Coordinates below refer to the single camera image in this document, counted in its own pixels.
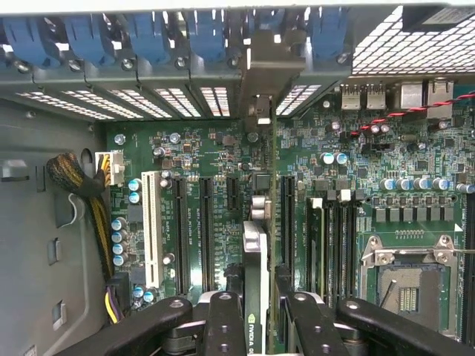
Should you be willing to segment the black RAM slot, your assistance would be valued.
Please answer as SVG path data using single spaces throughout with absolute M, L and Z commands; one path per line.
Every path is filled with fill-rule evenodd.
M 350 291 L 350 242 L 348 237 L 349 205 L 351 203 L 350 189 L 342 189 L 338 195 L 338 296 L 347 297 Z
M 338 296 L 338 224 L 339 224 L 339 210 L 337 202 L 337 193 L 335 190 L 330 190 L 327 193 L 329 201 L 329 296 L 335 300 Z
M 358 217 L 358 199 L 357 191 L 352 192 L 352 200 L 350 204 L 350 296 L 357 295 L 358 288 L 358 233 L 357 233 L 357 217 Z
M 475 250 L 475 194 L 467 195 L 465 248 Z M 462 342 L 475 348 L 475 252 L 465 255 Z

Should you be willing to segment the thin socket locking lever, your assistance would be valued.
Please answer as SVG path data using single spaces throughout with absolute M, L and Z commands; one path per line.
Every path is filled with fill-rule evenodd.
M 387 287 L 387 290 L 380 302 L 380 307 L 384 308 L 387 305 L 388 300 L 390 299 L 391 294 L 393 293 L 394 288 L 396 287 L 397 280 L 392 279 Z

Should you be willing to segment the CPU socket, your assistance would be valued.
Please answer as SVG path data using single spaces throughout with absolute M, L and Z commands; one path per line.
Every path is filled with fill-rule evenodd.
M 357 296 L 380 307 L 390 281 L 397 280 L 384 310 L 459 340 L 463 286 L 453 235 L 409 243 L 370 233 L 365 240 Z

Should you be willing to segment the white expansion slot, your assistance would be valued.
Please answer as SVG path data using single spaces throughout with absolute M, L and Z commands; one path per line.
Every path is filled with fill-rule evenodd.
M 141 178 L 145 286 L 158 289 L 163 281 L 161 176 L 159 171 L 145 171 Z

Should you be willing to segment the short black expansion slot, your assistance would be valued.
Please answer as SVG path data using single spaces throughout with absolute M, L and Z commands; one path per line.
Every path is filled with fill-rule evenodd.
M 236 211 L 240 208 L 240 187 L 239 179 L 236 177 L 226 178 L 227 208 L 229 211 Z

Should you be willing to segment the green motherboard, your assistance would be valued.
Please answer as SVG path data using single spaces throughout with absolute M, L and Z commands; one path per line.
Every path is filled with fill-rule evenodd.
M 281 177 L 295 177 L 296 291 L 319 294 L 328 306 L 329 201 L 327 193 L 357 191 L 358 277 L 365 237 L 415 242 L 453 235 L 463 286 L 459 322 L 462 342 L 467 195 L 475 194 L 475 87 L 453 85 L 432 108 L 399 113 L 349 111 L 337 94 L 325 96 L 276 127 L 277 230 L 275 265 L 281 254 Z M 202 287 L 201 177 L 214 184 L 214 281 L 226 289 L 225 269 L 243 266 L 243 223 L 249 211 L 255 149 L 237 119 L 119 122 L 107 129 L 108 147 L 122 154 L 125 182 L 111 189 L 112 246 L 123 281 L 117 301 L 130 313 L 178 295 L 196 303 Z M 163 236 L 163 281 L 145 286 L 142 172 L 159 171 Z M 186 179 L 190 286 L 177 294 L 173 178 Z M 239 179 L 240 208 L 227 208 L 226 178 Z

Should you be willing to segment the open black PC case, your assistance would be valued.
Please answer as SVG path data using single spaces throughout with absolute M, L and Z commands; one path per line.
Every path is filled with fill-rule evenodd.
M 346 7 L 344 52 L 314 61 L 307 32 L 311 7 Z M 220 10 L 226 58 L 204 62 L 190 47 L 186 13 Z M 306 111 L 330 91 L 344 108 L 381 110 L 391 79 L 400 104 L 441 102 L 453 80 L 475 76 L 475 0 L 0 0 L 0 98 L 93 121 L 243 118 L 241 83 L 251 38 L 249 10 L 285 9 L 275 41 L 301 36 L 292 51 L 304 69 L 278 100 L 277 116 Z M 125 16 L 162 12 L 171 60 L 151 65 L 131 46 Z M 102 14 L 116 61 L 95 67 L 71 50 L 66 16 Z M 41 69 L 17 58 L 5 17 L 42 17 L 60 50 L 61 66 Z

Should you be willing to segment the blue card retention latch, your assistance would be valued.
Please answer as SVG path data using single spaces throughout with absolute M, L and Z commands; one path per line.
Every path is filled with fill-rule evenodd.
M 95 67 L 115 63 L 115 50 L 102 14 L 66 16 L 65 29 L 71 50 Z
M 61 54 L 42 17 L 5 17 L 4 31 L 15 56 L 41 69 L 61 66 Z
M 220 10 L 192 10 L 186 13 L 191 50 L 204 62 L 226 58 L 226 39 Z
M 132 13 L 125 16 L 133 51 L 151 65 L 171 60 L 168 31 L 162 12 Z
M 247 28 L 249 35 L 256 30 L 271 30 L 274 34 L 281 32 L 285 9 L 249 10 L 247 13 Z
M 346 7 L 311 7 L 307 32 L 314 61 L 337 59 L 344 52 Z

